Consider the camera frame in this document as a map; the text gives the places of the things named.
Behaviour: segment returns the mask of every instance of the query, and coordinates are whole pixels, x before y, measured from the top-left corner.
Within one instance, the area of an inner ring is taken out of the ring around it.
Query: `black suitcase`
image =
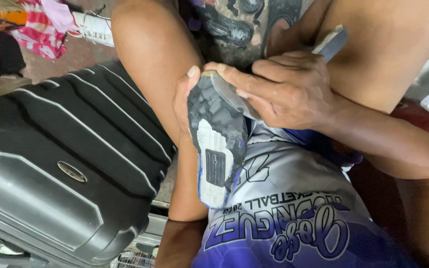
[[[120,62],[0,97],[0,263],[95,267],[148,224],[176,148]]]

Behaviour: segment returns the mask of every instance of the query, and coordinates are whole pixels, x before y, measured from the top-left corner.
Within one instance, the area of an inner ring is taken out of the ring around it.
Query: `leg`
[[[170,0],[125,0],[112,13],[117,53],[135,84],[178,146],[180,127],[172,109],[177,80],[203,59],[177,4]]]
[[[349,41],[328,64],[333,89],[361,105],[390,113],[429,57],[429,1],[330,2],[316,0],[299,21],[299,27],[307,26],[286,30],[294,37],[280,42],[277,54],[299,42],[309,45],[312,36],[319,33],[319,40],[343,24]]]

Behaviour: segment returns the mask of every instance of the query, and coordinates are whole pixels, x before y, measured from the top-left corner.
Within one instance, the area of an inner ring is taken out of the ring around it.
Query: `worn shoe sole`
[[[222,208],[246,155],[246,119],[202,76],[188,96],[188,120],[198,151],[198,196],[207,207]]]

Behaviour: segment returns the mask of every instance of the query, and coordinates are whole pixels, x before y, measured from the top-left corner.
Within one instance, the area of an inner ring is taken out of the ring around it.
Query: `suitcase logo badge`
[[[68,164],[59,161],[57,162],[57,166],[65,173],[68,174],[69,176],[71,176],[71,178],[78,180],[80,182],[86,182],[87,179],[85,178],[84,175],[82,175],[79,171],[77,171],[77,169],[69,166]]]

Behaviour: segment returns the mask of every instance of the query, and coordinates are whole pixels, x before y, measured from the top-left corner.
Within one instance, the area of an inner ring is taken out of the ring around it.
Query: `fingernail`
[[[193,65],[191,69],[188,71],[188,73],[186,74],[189,78],[192,78],[196,73],[196,67],[197,67],[196,65]]]
[[[217,70],[219,71],[219,72],[222,72],[222,71],[224,71],[226,69],[226,65],[224,65],[224,64],[218,64],[218,68],[217,68]]]
[[[238,96],[241,98],[247,99],[247,93],[242,90],[236,89],[236,94],[238,94]]]

